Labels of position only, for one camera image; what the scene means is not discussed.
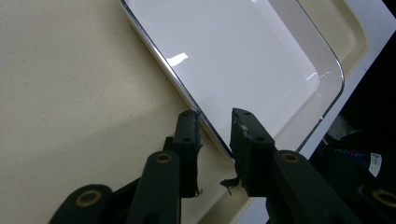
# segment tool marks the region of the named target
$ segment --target white tray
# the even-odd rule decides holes
[[[295,0],[120,0],[187,103],[228,147],[233,107],[298,150],[343,89],[339,62]]]

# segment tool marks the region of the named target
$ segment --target beige surface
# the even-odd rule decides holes
[[[298,0],[348,77],[368,49],[367,37],[345,0]]]
[[[74,189],[138,178],[185,109],[118,1],[0,3],[0,223],[46,223]],[[233,165],[204,144],[182,223],[213,205],[204,223],[233,222],[250,200],[228,196]]]

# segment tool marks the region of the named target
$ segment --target table surface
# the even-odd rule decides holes
[[[345,96],[307,146],[321,139],[395,29],[383,27],[375,50],[348,78]],[[1,2],[0,223],[45,223],[79,187],[116,190],[135,180],[187,109],[118,1]],[[236,189],[241,193],[229,201],[238,212],[212,209],[226,194],[220,180],[234,177],[234,170],[205,133],[203,138],[203,193],[183,200],[182,223],[207,214],[235,220],[251,200]]]

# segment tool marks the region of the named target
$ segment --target brass screw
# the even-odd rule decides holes
[[[97,189],[90,189],[78,196],[76,205],[79,207],[88,207],[99,202],[102,193]]]
[[[159,162],[159,163],[167,163],[169,161],[172,160],[172,156],[169,154],[160,154],[155,158],[155,161]]]
[[[372,192],[373,197],[389,207],[396,208],[396,195],[383,189],[375,189]]]
[[[288,152],[282,153],[281,157],[282,157],[283,160],[288,161],[288,162],[295,163],[295,162],[299,161],[299,159],[298,159],[298,157],[296,155],[294,155],[292,153],[288,153]]]

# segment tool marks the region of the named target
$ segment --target black bracket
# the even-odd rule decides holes
[[[220,184],[241,179],[249,197],[266,197],[271,223],[361,223],[305,157],[276,150],[251,112],[233,109],[230,146],[237,178]]]
[[[193,110],[181,113],[175,137],[152,153],[139,179],[113,192],[88,185],[71,193],[50,224],[179,223],[180,198],[196,197],[201,124]]]

